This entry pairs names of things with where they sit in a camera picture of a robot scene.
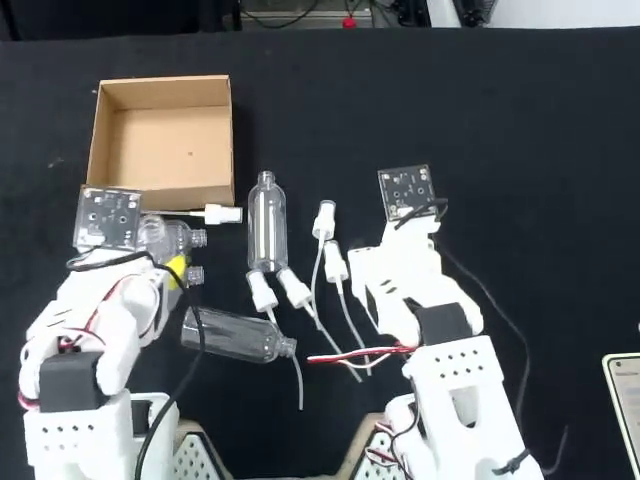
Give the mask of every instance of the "circuit board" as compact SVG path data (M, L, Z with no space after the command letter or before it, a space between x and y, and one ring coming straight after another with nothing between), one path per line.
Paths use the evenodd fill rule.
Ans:
M435 199L428 165L379 170L378 181L388 222L400 220ZM433 215L434 211L435 207L427 209L417 217Z
M83 187L78 200L73 246L115 250L136 248L141 193Z

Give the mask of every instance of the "yellow part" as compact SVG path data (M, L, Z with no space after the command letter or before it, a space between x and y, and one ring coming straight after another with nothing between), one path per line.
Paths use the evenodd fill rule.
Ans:
M167 267L176 272L178 276L184 279L184 272L187 269L187 258L184 255L177 255L166 263ZM173 277L169 278L169 290L175 290L178 288Z

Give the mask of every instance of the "black table surface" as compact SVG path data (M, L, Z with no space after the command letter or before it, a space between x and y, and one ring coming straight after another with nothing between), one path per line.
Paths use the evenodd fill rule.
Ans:
M237 198L273 170L288 198L290 264L309 280L320 200L337 202L346 250L384 226L376 171L429 163L450 200L441 241L526 334L533 371L524 437L554 478L632 478L601 367L638 349L640 30L354 31L0 44L0 452L3 478L30 478L15 395L27 326L65 277L100 79L229 73ZM210 229L195 254L202 304L250 314L246 228ZM513 398L523 349L479 302ZM319 308L355 347L324 282ZM281 295L285 334L303 354L328 351ZM376 336L349 305L365 341ZM174 317L144 351L134 391L171 391L193 356ZM341 367L304 366L296 410L290 362L207 356L180 401L237 477L337 470L367 412L406 393L396 360L357 385Z

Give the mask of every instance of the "white robotic arm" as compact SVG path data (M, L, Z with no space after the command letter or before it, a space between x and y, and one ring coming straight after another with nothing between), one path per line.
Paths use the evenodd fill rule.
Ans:
M122 254L98 250L86 262ZM140 349L162 333L176 294L169 274L148 258L69 274L28 329L21 353L27 457L36 480L133 478L145 429L168 397L132 396L125 385ZM177 421L172 406L143 478L171 478Z
M416 480L542 479L491 340L480 335L480 309L442 273L430 238L441 215L423 208L434 197L428 168L379 176L388 218L382 241L351 250L349 263L353 294L378 332L418 347L403 368L414 394L393 399L385 412L397 435L394 455Z
M20 354L18 395L36 480L173 478L179 393L131 395L125 387L141 349L186 292L191 247L204 244L206 232L183 222L140 219L138 192L83 189L74 246L84 253L68 262ZM201 281L201 271L193 273Z

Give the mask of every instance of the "cardboard box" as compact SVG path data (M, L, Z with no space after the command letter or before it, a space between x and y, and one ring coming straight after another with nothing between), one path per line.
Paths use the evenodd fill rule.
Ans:
M141 190L149 210L233 205L229 77L100 82L87 184Z

